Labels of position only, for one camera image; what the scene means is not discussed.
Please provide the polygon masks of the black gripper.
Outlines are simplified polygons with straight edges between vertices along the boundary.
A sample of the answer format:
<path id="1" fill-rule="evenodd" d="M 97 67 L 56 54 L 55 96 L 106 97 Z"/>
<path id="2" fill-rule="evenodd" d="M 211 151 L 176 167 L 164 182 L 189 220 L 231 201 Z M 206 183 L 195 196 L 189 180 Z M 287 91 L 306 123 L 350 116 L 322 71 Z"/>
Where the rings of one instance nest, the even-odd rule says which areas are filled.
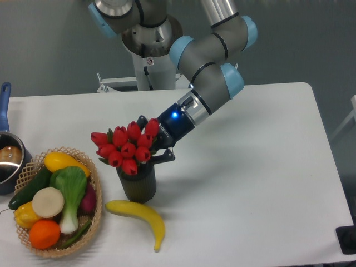
<path id="1" fill-rule="evenodd" d="M 159 133 L 157 136 L 157 149 L 166 149 L 174 147 L 175 144 L 195 128 L 187 114 L 181 110 L 181 107 L 174 103 L 165 110 L 158 118 Z M 148 119 L 140 115 L 136 121 L 142 131 L 148 124 Z M 152 156 L 150 162 L 152 164 L 161 164 L 174 161 L 176 159 L 171 149 L 166 149 L 162 155 Z"/>

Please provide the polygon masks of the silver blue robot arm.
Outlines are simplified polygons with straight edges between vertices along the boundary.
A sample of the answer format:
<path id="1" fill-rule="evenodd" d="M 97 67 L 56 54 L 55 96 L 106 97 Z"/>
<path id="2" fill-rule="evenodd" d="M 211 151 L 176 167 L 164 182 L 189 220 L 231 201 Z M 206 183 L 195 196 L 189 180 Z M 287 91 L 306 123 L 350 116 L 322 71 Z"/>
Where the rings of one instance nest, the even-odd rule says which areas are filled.
<path id="1" fill-rule="evenodd" d="M 239 15 L 234 1 L 201 5 L 212 32 L 198 41 L 183 35 L 166 1 L 93 1 L 88 7 L 103 34 L 121 36 L 132 55 L 138 90 L 175 88 L 177 71 L 189 81 L 190 91 L 158 117 L 154 150 L 164 153 L 151 158 L 155 164 L 172 161 L 175 143 L 244 88 L 228 59 L 255 43 L 255 23 Z"/>

